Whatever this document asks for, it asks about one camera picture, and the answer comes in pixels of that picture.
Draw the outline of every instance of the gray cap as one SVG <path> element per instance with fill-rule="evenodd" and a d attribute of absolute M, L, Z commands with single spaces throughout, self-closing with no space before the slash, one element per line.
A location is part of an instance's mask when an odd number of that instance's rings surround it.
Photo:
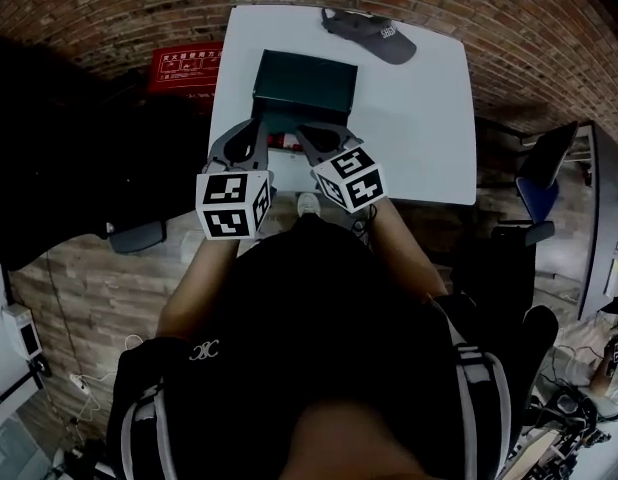
<path fill-rule="evenodd" d="M 416 45 L 387 18 L 345 11 L 334 11 L 329 17 L 326 9 L 322 9 L 322 26 L 333 34 L 355 41 L 389 64 L 404 64 L 416 53 Z"/>

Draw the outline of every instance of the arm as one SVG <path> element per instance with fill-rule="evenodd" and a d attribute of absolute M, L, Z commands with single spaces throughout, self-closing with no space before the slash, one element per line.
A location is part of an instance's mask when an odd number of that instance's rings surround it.
<path fill-rule="evenodd" d="M 393 279 L 418 300 L 447 295 L 447 289 L 407 228 L 393 203 L 384 198 L 375 203 L 378 213 L 369 236 L 373 251 Z"/>
<path fill-rule="evenodd" d="M 607 394 L 607 390 L 611 385 L 611 379 L 613 378 L 613 376 L 607 376 L 607 368 L 612 358 L 613 347 L 608 347 L 607 350 L 605 350 L 605 357 L 598 365 L 598 369 L 593 374 L 593 377 L 591 377 L 591 382 L 589 383 L 589 389 L 594 395 L 605 396 Z"/>
<path fill-rule="evenodd" d="M 240 240 L 204 240 L 160 314 L 156 337 L 189 340 L 209 314 L 238 253 Z"/>

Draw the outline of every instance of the red fire extinguisher box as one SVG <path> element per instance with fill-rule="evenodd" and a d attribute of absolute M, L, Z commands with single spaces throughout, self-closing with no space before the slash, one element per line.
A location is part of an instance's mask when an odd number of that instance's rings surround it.
<path fill-rule="evenodd" d="M 211 114 L 222 44 L 188 44 L 154 50 L 148 92 L 181 95 L 194 100 L 201 113 Z"/>

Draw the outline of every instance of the sneaker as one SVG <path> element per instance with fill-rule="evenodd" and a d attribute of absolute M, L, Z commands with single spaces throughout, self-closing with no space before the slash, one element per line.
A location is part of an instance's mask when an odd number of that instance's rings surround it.
<path fill-rule="evenodd" d="M 315 213 L 320 217 L 320 201 L 311 192 L 303 192 L 298 197 L 298 216 L 302 217 L 305 213 Z"/>

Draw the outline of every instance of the brick wall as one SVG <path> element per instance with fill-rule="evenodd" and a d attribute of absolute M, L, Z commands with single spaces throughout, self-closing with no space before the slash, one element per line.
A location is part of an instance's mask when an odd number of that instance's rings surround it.
<path fill-rule="evenodd" d="M 618 26 L 591 0 L 0 0 L 0 35 L 112 77 L 146 67 L 154 48 L 221 39 L 231 7 L 251 3 L 359 9 L 451 35 L 478 115 L 529 131 L 593 118 L 618 139 Z"/>

